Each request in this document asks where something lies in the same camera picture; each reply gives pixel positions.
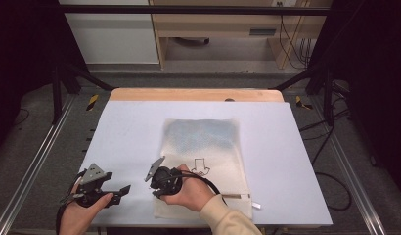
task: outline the hand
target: hand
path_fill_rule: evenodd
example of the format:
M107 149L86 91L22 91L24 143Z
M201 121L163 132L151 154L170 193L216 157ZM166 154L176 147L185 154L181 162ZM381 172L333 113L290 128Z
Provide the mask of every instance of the hand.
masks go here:
M189 170L184 164L177 167L177 169ZM213 196L215 194L213 194L209 186L200 179L184 177L182 189L179 193L175 195L163 195L160 198L168 205L181 205L192 211L200 212Z
M78 184L76 184L72 193L75 193ZM77 202L67 205L61 219L60 235L82 235L87 231L91 221L102 210L113 197L113 193L108 193L101 197L93 206L83 208Z

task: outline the black cable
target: black cable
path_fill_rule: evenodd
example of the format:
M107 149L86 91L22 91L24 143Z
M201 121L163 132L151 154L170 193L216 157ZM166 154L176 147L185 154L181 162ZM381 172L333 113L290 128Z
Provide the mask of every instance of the black cable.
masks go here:
M75 175L75 178L73 179L72 183L69 185L69 188L66 192L66 195L64 196L64 199L66 199L72 192L72 188L73 186L75 186L76 181L84 176L85 172L87 171L87 169L84 169L83 171L79 172L77 175ZM67 203L63 203L62 205L60 205L60 207L58 208L58 212L57 212L57 218L55 221L55 231L57 232L57 235L60 234L60 229L61 229L61 219L63 218L63 214L64 211L66 210L67 206L72 203L74 200L71 200Z
M347 196L348 196L348 199L349 199L349 200L348 200L348 202L347 202L347 205L346 205L344 208L335 208L335 207L330 206L330 205L326 202L326 204L327 204L327 206L328 206L329 209L332 209L332 210L337 211L337 212L344 212L344 211L348 210L348 209L352 206L352 195L351 195L351 193L350 193L350 190L346 187L346 185L344 185L344 183L342 183L338 178L336 178L336 177L334 177L334 176L332 176L332 175L330 175L330 174L327 174L327 173L315 172L315 174L316 174L316 175L323 175L323 176L326 176L326 177L328 177L328 178L334 180L335 182L337 182L338 184L340 184L340 185L344 188L344 190L346 191L346 193L347 193Z
M301 39L300 42L300 49L298 50L298 54L300 55L300 58L298 58L298 60L301 61L301 63L305 63L305 58L303 56L303 51L304 51L304 38Z
M25 112L26 112L26 116L25 116L22 120L18 121L17 123L14 123L14 126L15 126L15 125L19 125L19 124L21 124L22 122L26 121L27 118L30 116L29 110L27 110L27 109L21 109L21 111L25 111Z
M316 137L305 138L305 139L303 139L303 140L315 140L315 139L320 139L320 138L322 138L323 136L325 136L325 135L327 135L327 134L329 134L329 132L326 132L326 133L321 134L321 135L316 136Z
M182 172L187 172L187 173L190 173L190 174L182 174L182 175L174 175L174 176L170 176L170 177L165 177L165 178L160 179L159 181L167 181L167 180L170 180L170 179L184 178L184 177L196 178L196 179L200 179L201 181L206 183L213 190L213 192L215 194L221 194L219 192L218 188L210 180L208 180L207 178L203 178L203 177L201 177L201 176L199 176L199 175L197 175L197 174L195 174L193 172L187 171L187 170L182 170Z
M338 102L339 100L342 100L342 98L340 97L340 98L334 100L334 101L333 101L333 104L335 104L335 103ZM348 112L349 112L349 109L344 109L344 110L338 112L337 114L334 115L334 120L338 120L339 118L343 117L343 115L346 115ZM322 124L322 123L324 123L324 122L326 122L326 120L321 120L321 121L318 121L318 122L316 122L316 123L306 125L306 126L300 128L300 132L301 132L301 131L304 131L304 130L308 130L308 129L310 129L310 128L313 128L313 127L315 127L315 126L317 126L317 125L319 125L319 124ZM325 133L325 134L320 135L319 137L316 137L316 138L320 138L321 136L324 136L324 135L326 135L326 134L328 135L328 136L325 138L325 140L323 141L323 143L322 143L322 145L320 146L319 150L317 151L317 153L316 153L314 159L311 161L311 165L312 165L313 167L314 167L314 164L316 163L317 159L319 158L320 153L322 152L322 150L324 149L325 145L327 144L329 138L331 137L333 131L334 131L334 123L333 123L333 125L332 125L331 130L330 130L328 133ZM328 207L329 209L334 210L334 211L337 211L337 212L344 212L344 211L348 210L348 209L351 207L351 205L352 205L352 196L351 196L350 190L347 188L347 186L346 186L344 183L342 183L339 179L337 179L336 177L334 177L334 176L332 176L332 175L330 175L330 174L323 173L323 172L315 172L315 174L316 174L316 175L323 175L323 176L326 176L326 177L328 177L328 178L330 178L330 179L336 181L338 184L340 184L340 185L344 188L344 190L345 190L346 193L347 193L348 202L347 202L347 205L346 205L344 208L335 208L335 207L330 206L330 205L326 202L327 207Z
M281 23L280 23L280 33L279 33L280 36L279 36L279 40L280 40L281 48L283 49L284 53L286 53L286 56L287 56L287 59L288 59L289 62L290 62L290 65L291 65L293 68L295 68L295 69L303 70L303 69L305 69L305 68L298 68L298 67L296 67L295 65L292 64L292 61L291 61L291 59L290 59L290 56L289 56L289 54L287 53L286 49L285 49L284 46L283 46L283 42L282 42L282 40L281 40L281 33L282 33L282 31L284 30L284 32L286 33L287 38L289 39L289 42L290 42L291 47L292 47L292 50L294 51L295 55L297 56L297 52L295 51L295 48L294 48L294 46L292 45L292 41L290 40L289 34L287 33L287 31L286 31L286 29L285 29L285 27L284 27L283 15L280 15L280 17L281 17Z
M316 163L317 159L320 156L320 153L322 152L323 148L325 147L325 145L328 143L329 138L331 137L332 133L334 130L334 124L332 125L332 129L329 131L328 136L325 138L325 140L322 143L322 146L320 146L319 150L317 151L316 156L314 157L313 161L311 161L311 165L314 166L314 164Z
M307 39L307 51L306 51L306 67L308 68L308 64L310 64L310 50L311 50L311 38Z
M279 230L279 228L274 229L274 231L271 233L271 235L276 235L278 230Z

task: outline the white table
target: white table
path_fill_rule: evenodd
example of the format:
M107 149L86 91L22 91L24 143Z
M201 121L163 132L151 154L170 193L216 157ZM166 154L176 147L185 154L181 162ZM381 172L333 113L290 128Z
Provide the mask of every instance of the white table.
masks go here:
M110 99L81 166L113 172L104 191L131 184L119 206L102 210L93 226L203 227L201 220L153 217L150 182L144 178L160 157L166 118L228 119L240 124L246 180L257 225L318 227L332 220L290 105L284 102L128 101Z

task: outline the metal frame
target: metal frame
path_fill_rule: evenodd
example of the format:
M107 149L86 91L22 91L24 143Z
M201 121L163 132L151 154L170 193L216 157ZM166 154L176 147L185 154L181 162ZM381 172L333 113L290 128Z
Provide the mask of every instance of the metal frame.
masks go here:
M330 16L349 13L349 10L296 7L242 6L145 6L145 5L38 5L40 10L81 14L203 14L203 15L283 15Z
M313 96L310 96L311 103L315 107L320 119L324 119L323 109L322 109L322 101L318 98L316 99ZM330 127L325 124L326 131L329 132ZM353 167L348 160L346 153L340 145L340 142L337 139L337 136L333 133L331 136L332 149L334 151L335 158L337 160L338 166L343 173L344 179L346 180L346 184L349 187L349 190L353 196L353 199L356 202L356 205L359 208L359 212L361 213L363 219L365 220L366 226L369 229L371 234L375 235L383 235L386 234L383 225L379 219L377 212L374 209L374 206L371 203L371 200L368 197L365 189L363 188L362 183L359 180L359 177L356 175Z
M15 191L14 196L12 197L8 206L1 214L0 234L7 234L9 229L11 228L12 223L18 215L18 212L21 209L22 204L27 197L27 194L29 193L29 190L36 179L36 176L38 175L43 163L47 159L48 154L60 133L60 130L66 122L67 116L74 100L75 95L68 94L61 118L56 124L53 124L51 126L47 136L41 144L41 147L39 148L32 163L30 164L29 169L26 171L26 174L24 175L20 185L18 186L18 189Z

